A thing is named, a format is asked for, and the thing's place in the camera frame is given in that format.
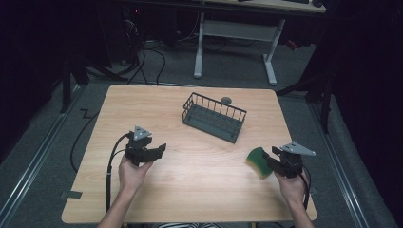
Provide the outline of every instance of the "person's right hand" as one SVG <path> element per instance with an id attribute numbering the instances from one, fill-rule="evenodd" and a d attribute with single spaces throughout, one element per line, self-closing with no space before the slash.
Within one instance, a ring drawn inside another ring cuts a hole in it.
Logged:
<path id="1" fill-rule="evenodd" d="M 125 155 L 122 156 L 121 164 L 119 165 L 120 192 L 124 192 L 130 196 L 136 194 L 141 188 L 145 174 L 153 164 L 153 161 L 143 164 L 143 166 L 135 166 L 131 160 Z"/>
<path id="2" fill-rule="evenodd" d="M 275 175 L 278 178 L 281 194 L 287 203 L 303 203 L 305 196 L 305 184 L 303 180 L 300 177 L 287 179 L 276 172 Z M 304 172 L 302 172 L 302 177 L 306 179 Z"/>

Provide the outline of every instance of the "hand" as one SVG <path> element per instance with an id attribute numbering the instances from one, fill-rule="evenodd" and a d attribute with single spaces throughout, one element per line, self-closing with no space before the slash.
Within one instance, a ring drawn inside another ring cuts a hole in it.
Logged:
<path id="1" fill-rule="evenodd" d="M 279 188 L 282 196 L 290 208 L 291 216 L 295 223 L 296 228 L 313 228 L 314 224 L 311 222 L 308 214 L 303 206 L 303 199 L 305 196 L 305 184 L 300 177 L 287 179 L 275 172 L 278 178 Z M 302 177 L 306 179 L 305 173 L 302 172 Z"/>
<path id="2" fill-rule="evenodd" d="M 131 201 L 142 187 L 145 174 L 152 164 L 153 162 L 147 162 L 142 167 L 137 167 L 127 157 L 122 157 L 119 165 L 121 188 L 106 215 L 98 224 L 99 228 L 119 228 L 122 226 Z"/>
<path id="3" fill-rule="evenodd" d="M 126 156 L 122 156 L 119 165 L 120 192 L 133 196 L 141 188 L 145 174 L 153 164 L 153 161 L 145 163 L 143 166 L 135 166 Z"/>
<path id="4" fill-rule="evenodd" d="M 275 175 L 278 178 L 281 194 L 287 203 L 303 203 L 305 184 L 302 179 L 300 177 L 287 179 L 276 172 Z M 302 172 L 302 177 L 306 179 L 305 172 Z"/>

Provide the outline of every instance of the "desk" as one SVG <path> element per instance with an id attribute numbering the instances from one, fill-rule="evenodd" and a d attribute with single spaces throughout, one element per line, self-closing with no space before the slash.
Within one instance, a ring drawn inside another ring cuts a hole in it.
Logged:
<path id="1" fill-rule="evenodd" d="M 346 18 L 339 16 L 329 16 L 325 13 L 325 8 L 315 8 L 312 4 L 300 4 L 294 2 L 287 2 L 282 0 L 270 0 L 264 1 L 266 7 L 262 7 L 262 1 L 246 1 L 238 4 L 238 1 L 235 0 L 206 0 L 207 4 L 200 4 L 200 1 L 192 1 L 192 0 L 116 0 L 113 1 L 116 4 L 128 5 L 128 6 L 136 6 L 144 9 L 160 9 L 160 10 L 184 10 L 184 11 L 195 11 L 195 12 L 210 12 L 210 13 L 232 13 L 232 14 L 240 14 L 240 15 L 276 15 L 281 18 L 305 18 L 311 19 L 313 21 L 321 21 L 323 23 L 329 22 L 339 22 L 339 23 L 347 23 L 354 21 L 354 18 Z M 66 72 L 64 73 L 64 94 L 63 94 L 63 110 L 70 105 L 70 71 L 68 70 L 68 63 L 66 63 Z M 117 77 L 113 75 L 112 72 L 106 72 L 106 75 L 109 75 L 111 78 Z M 281 91 L 280 94 L 285 94 L 289 91 Z"/>
<path id="2" fill-rule="evenodd" d="M 183 104 L 192 92 L 247 111 L 236 143 L 182 123 Z M 291 220 L 274 175 L 261 180 L 245 163 L 259 146 L 270 151 L 291 141 L 276 93 L 267 89 L 113 85 L 106 94 L 62 220 L 99 222 L 106 208 L 106 167 L 115 142 L 139 125 L 152 132 L 147 148 L 166 143 L 163 158 L 154 162 L 136 195 L 126 222 L 228 222 Z M 125 148 L 122 141 L 119 149 Z M 119 190 L 113 161 L 112 200 Z M 317 212 L 309 202 L 308 214 Z"/>
<path id="3" fill-rule="evenodd" d="M 239 2 L 238 0 L 205 0 L 207 3 L 221 3 L 231 4 L 240 7 L 255 7 L 255 8 L 267 8 L 278 10 L 296 10 L 303 12 L 319 12 L 324 13 L 326 9 L 322 6 L 320 8 L 314 7 L 312 3 L 300 4 L 282 0 L 253 0 Z M 204 13 L 201 13 L 200 28 L 199 28 L 199 43 L 196 53 L 196 63 L 194 77 L 200 78 L 202 76 L 202 41 L 203 36 L 221 36 L 238 39 L 248 39 L 271 42 L 271 46 L 267 50 L 267 54 L 263 55 L 263 63 L 266 68 L 269 84 L 275 86 L 277 84 L 275 72 L 272 66 L 273 54 L 278 44 L 279 36 L 281 35 L 285 19 L 279 19 L 276 27 L 250 25 L 243 23 L 230 23 L 216 20 L 204 20 Z"/>

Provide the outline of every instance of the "black wire basket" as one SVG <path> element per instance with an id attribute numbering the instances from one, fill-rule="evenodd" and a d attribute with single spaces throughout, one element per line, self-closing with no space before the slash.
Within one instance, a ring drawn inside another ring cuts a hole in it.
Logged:
<path id="1" fill-rule="evenodd" d="M 193 92 L 183 105 L 184 124 L 235 143 L 246 111 Z"/>

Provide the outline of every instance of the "cable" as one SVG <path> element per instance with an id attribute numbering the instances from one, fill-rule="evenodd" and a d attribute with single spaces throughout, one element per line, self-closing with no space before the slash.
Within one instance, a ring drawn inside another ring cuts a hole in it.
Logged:
<path id="1" fill-rule="evenodd" d="M 198 22 L 199 22 L 200 16 L 201 16 L 201 14 L 198 13 L 198 17 L 196 18 L 195 26 L 193 27 L 193 29 L 192 29 L 192 31 L 189 33 L 189 35 L 188 35 L 186 38 L 183 38 L 183 39 L 181 39 L 181 40 L 178 40 L 178 42 L 186 41 L 186 40 L 188 40 L 188 39 L 193 39 L 193 38 L 195 38 L 195 37 L 198 37 L 197 35 L 196 35 L 196 36 L 193 36 L 193 37 L 191 37 L 191 36 L 193 35 L 193 33 L 195 33 L 196 27 L 198 26 Z"/>
<path id="2" fill-rule="evenodd" d="M 208 48 L 208 47 L 206 47 L 205 45 L 203 45 L 203 48 L 204 49 L 206 49 L 206 50 L 212 50 L 212 51 L 218 51 L 218 50 L 221 50 L 221 49 L 223 49 L 223 48 L 225 48 L 226 47 L 226 45 L 227 45 L 227 39 L 226 38 L 223 38 L 223 37 L 209 37 L 209 39 L 205 39 L 206 41 L 207 40 L 210 40 L 210 41 L 214 41 L 214 40 L 222 40 L 222 45 L 221 45 L 221 47 L 218 47 L 218 48 L 215 48 L 215 49 L 213 49 L 213 48 Z"/>
<path id="3" fill-rule="evenodd" d="M 143 84 L 142 81 L 133 81 L 133 84 Z M 157 85 L 157 82 L 148 82 L 150 85 Z M 202 87 L 200 85 L 184 85 L 184 84 L 170 84 L 170 83 L 159 83 L 159 85 L 163 86 L 180 86 L 180 87 Z"/>
<path id="4" fill-rule="evenodd" d="M 107 171 L 106 171 L 106 212 L 110 208 L 110 177 L 112 176 L 112 161 L 113 158 L 115 158 L 116 154 L 122 152 L 119 151 L 115 153 L 116 148 L 118 147 L 119 143 L 124 139 L 124 138 L 129 138 L 133 135 L 133 132 L 129 132 L 127 134 L 124 134 L 121 138 L 119 138 L 118 141 L 116 141 L 115 146 L 113 147 L 112 152 L 110 153 L 110 158 L 109 158 L 109 163 L 107 164 Z"/>
<path id="5" fill-rule="evenodd" d="M 179 45 L 179 46 L 181 46 L 181 47 L 184 47 L 184 48 L 192 48 L 192 47 L 195 47 L 195 46 L 197 46 L 199 43 L 198 43 L 198 41 L 193 41 L 195 38 L 198 38 L 199 36 L 193 36 L 193 37 L 190 37 L 190 38 L 188 38 L 188 39 L 186 39 L 186 40 L 181 40 L 179 43 L 177 43 L 177 45 Z"/>
<path id="6" fill-rule="evenodd" d="M 89 125 L 89 123 L 91 123 L 91 122 L 95 119 L 95 117 L 97 117 L 99 114 L 100 114 L 99 111 L 98 111 L 97 113 L 95 113 L 95 114 L 91 117 L 91 119 L 86 123 L 86 125 L 84 125 L 84 127 L 81 129 L 80 133 L 78 134 L 76 140 L 74 141 L 73 146 L 71 147 L 71 150 L 70 150 L 70 164 L 71 164 L 71 167 L 73 168 L 74 172 L 76 172 L 76 173 L 78 172 L 78 169 L 77 169 L 77 167 L 74 165 L 74 162 L 73 162 L 73 152 L 74 152 L 75 146 L 76 146 L 78 140 L 80 139 L 81 135 L 83 134 L 84 130 L 86 129 L 86 127 L 87 127 L 87 126 Z"/>
<path id="7" fill-rule="evenodd" d="M 165 60 L 165 57 L 163 56 L 163 54 L 160 53 L 158 50 L 155 50 L 155 49 L 147 49 L 147 50 L 154 51 L 154 52 L 160 54 L 161 57 L 163 57 L 163 66 L 161 67 L 160 72 L 159 72 L 158 75 L 157 75 L 157 80 L 156 80 L 157 86 L 159 86 L 159 85 L 160 85 L 160 83 L 159 83 L 159 81 L 160 81 L 160 76 L 161 76 L 161 73 L 163 72 L 163 69 L 165 68 L 166 60 Z"/>
<path id="8" fill-rule="evenodd" d="M 236 42 L 236 41 L 238 41 L 239 39 L 229 39 L 227 42 L 229 43 L 229 44 L 232 44 L 232 45 L 237 45 L 237 46 L 242 46 L 242 47 L 251 47 L 251 46 L 256 46 L 256 45 L 259 45 L 259 44 L 261 44 L 261 43 L 263 43 L 262 41 L 259 41 L 259 40 L 253 40 L 253 41 L 250 41 L 250 43 L 248 43 L 248 44 L 242 44 L 242 43 L 240 43 L 240 42 Z"/>
<path id="9" fill-rule="evenodd" d="M 137 73 L 143 68 L 144 65 L 144 61 L 145 61 L 145 53 L 144 53 L 144 45 L 143 45 L 143 60 L 142 60 L 142 64 L 139 65 L 139 69 L 133 74 L 133 76 L 131 76 L 131 78 L 127 81 L 127 85 L 129 85 L 131 83 L 131 81 L 134 79 L 134 77 L 137 75 Z"/>
<path id="10" fill-rule="evenodd" d="M 303 166 L 303 169 L 305 170 L 305 174 L 307 175 L 308 178 L 308 187 L 311 189 L 312 181 L 311 181 L 311 173 L 309 172 L 308 168 Z"/>
<path id="11" fill-rule="evenodd" d="M 143 75 L 145 85 L 148 86 L 148 81 L 147 81 L 147 78 L 146 78 L 145 75 L 144 75 L 144 71 L 143 71 L 142 68 L 140 69 L 140 72 L 141 72 L 142 75 Z"/>
<path id="12" fill-rule="evenodd" d="M 146 43 L 158 43 L 155 47 L 148 47 L 147 49 L 155 49 L 159 48 L 161 46 L 161 41 L 160 40 L 147 40 L 145 41 Z"/>
<path id="13" fill-rule="evenodd" d="M 290 165 L 290 167 L 293 169 L 293 171 L 299 175 L 299 177 L 303 181 L 303 184 L 305 185 L 305 198 L 304 198 L 304 201 L 303 201 L 303 206 L 304 206 L 304 208 L 306 210 L 308 208 L 308 200 L 309 200 L 309 192 L 310 192 L 310 189 L 311 189 L 311 183 L 308 185 L 306 179 L 302 176 L 302 174 L 300 174 L 296 170 L 296 168 L 290 163 L 290 161 L 287 158 L 284 158 L 284 159 Z"/>
<path id="14" fill-rule="evenodd" d="M 137 62 L 136 62 L 136 60 L 134 60 L 134 62 L 131 63 L 128 68 L 123 69 L 122 71 L 119 71 L 119 72 L 114 73 L 114 74 L 116 74 L 117 76 L 125 75 L 125 74 L 129 73 L 130 71 L 133 71 L 133 70 L 136 68 L 136 64 L 137 64 Z M 92 75 L 92 76 L 95 76 L 95 77 L 98 77 L 98 78 L 105 77 L 104 74 L 97 73 L 97 72 L 95 72 L 95 71 L 92 71 L 92 70 L 89 69 L 89 68 L 86 69 L 86 72 L 87 72 L 88 74 L 90 74 L 90 75 Z"/>

